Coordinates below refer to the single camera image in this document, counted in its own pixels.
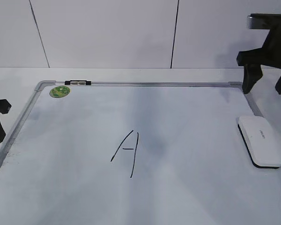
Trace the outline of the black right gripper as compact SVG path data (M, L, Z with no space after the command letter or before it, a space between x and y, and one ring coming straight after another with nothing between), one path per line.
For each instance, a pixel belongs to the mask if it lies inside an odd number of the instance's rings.
M269 33L261 48L240 51L237 55L237 64L244 66L244 94L248 94L262 78L261 65L281 69L281 14L252 13L247 16L247 28L268 30ZM275 90L281 95L281 76Z

